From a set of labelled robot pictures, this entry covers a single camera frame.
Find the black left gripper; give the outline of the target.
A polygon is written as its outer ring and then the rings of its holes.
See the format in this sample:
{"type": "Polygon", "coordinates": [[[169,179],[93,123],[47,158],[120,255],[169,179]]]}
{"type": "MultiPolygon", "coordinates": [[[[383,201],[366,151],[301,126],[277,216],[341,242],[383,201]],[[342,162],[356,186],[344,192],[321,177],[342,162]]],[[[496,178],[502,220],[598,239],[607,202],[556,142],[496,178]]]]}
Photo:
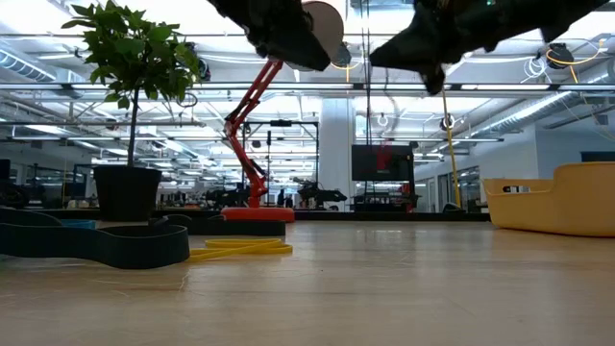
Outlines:
{"type": "Polygon", "coordinates": [[[311,70],[331,60],[303,19],[301,0],[207,0],[240,27],[258,28],[257,48],[267,58],[311,70]]]}

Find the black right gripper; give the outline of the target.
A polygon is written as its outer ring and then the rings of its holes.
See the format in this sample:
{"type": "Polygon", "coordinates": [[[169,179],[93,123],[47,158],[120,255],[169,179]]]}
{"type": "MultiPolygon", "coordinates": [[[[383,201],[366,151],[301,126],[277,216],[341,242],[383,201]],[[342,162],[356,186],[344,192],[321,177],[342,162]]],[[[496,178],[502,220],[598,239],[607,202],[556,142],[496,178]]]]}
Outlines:
{"type": "Polygon", "coordinates": [[[444,63],[459,62],[469,51],[504,38],[519,0],[420,0],[408,26],[369,55],[373,66],[417,68],[414,36],[420,23],[421,76],[428,93],[442,90],[444,63]]]}

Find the black rubber band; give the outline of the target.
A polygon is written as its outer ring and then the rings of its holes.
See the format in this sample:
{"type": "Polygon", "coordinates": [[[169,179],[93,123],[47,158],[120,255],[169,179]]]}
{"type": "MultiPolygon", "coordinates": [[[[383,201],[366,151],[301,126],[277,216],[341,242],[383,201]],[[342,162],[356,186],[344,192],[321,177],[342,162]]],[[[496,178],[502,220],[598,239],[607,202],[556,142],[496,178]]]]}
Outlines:
{"type": "Polygon", "coordinates": [[[189,235],[273,237],[286,235],[284,221],[227,220],[222,215],[193,218],[184,214],[168,214],[158,218],[150,218],[148,224],[150,226],[182,226],[187,229],[189,235]]]}
{"type": "Polygon", "coordinates": [[[190,256],[188,228],[164,216],[146,225],[87,229],[40,212],[0,208],[0,255],[93,260],[119,269],[153,269],[190,256]]]}

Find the yellow rubber band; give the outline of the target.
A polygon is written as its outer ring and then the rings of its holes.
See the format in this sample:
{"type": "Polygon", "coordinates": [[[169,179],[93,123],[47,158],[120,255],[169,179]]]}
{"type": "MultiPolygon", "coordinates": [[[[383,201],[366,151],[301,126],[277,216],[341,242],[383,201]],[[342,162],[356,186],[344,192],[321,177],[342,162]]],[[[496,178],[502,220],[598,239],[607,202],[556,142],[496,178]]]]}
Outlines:
{"type": "Polygon", "coordinates": [[[187,262],[217,260],[238,255],[286,255],[293,252],[293,247],[281,239],[210,239],[205,241],[205,248],[190,250],[187,262]]]}

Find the yellow plastic bin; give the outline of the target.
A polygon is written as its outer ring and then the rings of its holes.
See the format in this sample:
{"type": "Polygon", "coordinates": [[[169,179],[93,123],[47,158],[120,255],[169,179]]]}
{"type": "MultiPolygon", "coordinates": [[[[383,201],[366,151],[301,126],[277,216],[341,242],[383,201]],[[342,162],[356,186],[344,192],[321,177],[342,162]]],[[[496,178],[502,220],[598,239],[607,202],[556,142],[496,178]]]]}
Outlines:
{"type": "Polygon", "coordinates": [[[564,164],[551,179],[482,181],[498,228],[615,238],[615,162],[564,164]]]}

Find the black monitor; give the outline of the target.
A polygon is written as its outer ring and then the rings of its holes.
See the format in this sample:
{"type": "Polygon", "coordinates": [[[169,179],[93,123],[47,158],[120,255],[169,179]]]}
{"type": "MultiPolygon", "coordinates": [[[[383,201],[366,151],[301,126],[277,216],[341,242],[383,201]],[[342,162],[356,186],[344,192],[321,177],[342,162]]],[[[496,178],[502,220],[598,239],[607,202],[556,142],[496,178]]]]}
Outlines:
{"type": "Polygon", "coordinates": [[[395,145],[353,145],[351,176],[356,182],[413,181],[412,148],[395,145]]]}

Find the green leafy plant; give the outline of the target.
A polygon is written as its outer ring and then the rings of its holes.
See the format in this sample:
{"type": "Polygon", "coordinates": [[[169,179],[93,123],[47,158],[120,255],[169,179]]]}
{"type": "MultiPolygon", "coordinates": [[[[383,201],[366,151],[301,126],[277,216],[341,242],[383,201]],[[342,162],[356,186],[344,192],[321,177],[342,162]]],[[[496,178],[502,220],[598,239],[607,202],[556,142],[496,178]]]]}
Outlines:
{"type": "Polygon", "coordinates": [[[143,99],[181,104],[200,76],[199,59],[178,24],[153,22],[144,11],[106,4],[74,5],[74,15],[61,27],[81,27],[89,55],[92,84],[108,89],[105,101],[131,113],[128,165],[135,163],[135,130],[143,99]]]}

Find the red desk lamp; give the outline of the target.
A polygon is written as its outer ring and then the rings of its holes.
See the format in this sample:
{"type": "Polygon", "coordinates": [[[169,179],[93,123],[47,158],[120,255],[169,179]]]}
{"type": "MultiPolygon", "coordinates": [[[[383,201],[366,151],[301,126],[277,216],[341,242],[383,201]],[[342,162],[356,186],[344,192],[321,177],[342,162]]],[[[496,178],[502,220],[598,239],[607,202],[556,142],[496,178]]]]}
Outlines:
{"type": "MultiPolygon", "coordinates": [[[[303,19],[331,60],[344,37],[344,20],[339,10],[324,0],[301,0],[301,3],[304,10],[303,19]]],[[[267,58],[257,48],[258,28],[242,28],[246,38],[255,46],[258,53],[266,58],[266,63],[235,109],[225,118],[224,135],[231,144],[236,158],[239,150],[239,138],[237,137],[239,127],[245,123],[251,111],[260,104],[261,95],[268,89],[283,66],[287,64],[300,70],[311,70],[290,62],[267,58]]],[[[267,208],[260,206],[249,208],[247,205],[245,207],[225,207],[222,209],[222,215],[229,220],[295,221],[294,210],[284,207],[267,208]]]]}

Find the black plant pot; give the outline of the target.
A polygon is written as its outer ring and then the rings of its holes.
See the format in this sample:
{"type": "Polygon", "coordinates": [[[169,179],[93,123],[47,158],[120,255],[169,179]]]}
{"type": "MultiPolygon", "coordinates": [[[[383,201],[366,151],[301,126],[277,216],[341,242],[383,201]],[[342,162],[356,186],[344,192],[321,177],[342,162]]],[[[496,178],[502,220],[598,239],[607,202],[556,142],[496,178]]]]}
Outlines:
{"type": "Polygon", "coordinates": [[[102,220],[142,222],[150,218],[156,206],[160,171],[119,165],[101,165],[93,171],[102,220]]]}

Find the distant black gantry frame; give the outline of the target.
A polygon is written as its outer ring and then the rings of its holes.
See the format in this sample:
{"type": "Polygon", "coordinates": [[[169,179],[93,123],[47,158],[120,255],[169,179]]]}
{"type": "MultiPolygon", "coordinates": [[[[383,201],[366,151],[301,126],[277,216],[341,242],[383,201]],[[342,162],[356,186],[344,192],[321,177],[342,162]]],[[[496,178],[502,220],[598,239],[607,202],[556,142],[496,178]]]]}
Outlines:
{"type": "Polygon", "coordinates": [[[319,179],[320,129],[316,121],[247,121],[239,127],[242,185],[247,206],[270,205],[270,187],[292,187],[297,179],[319,179]]]}

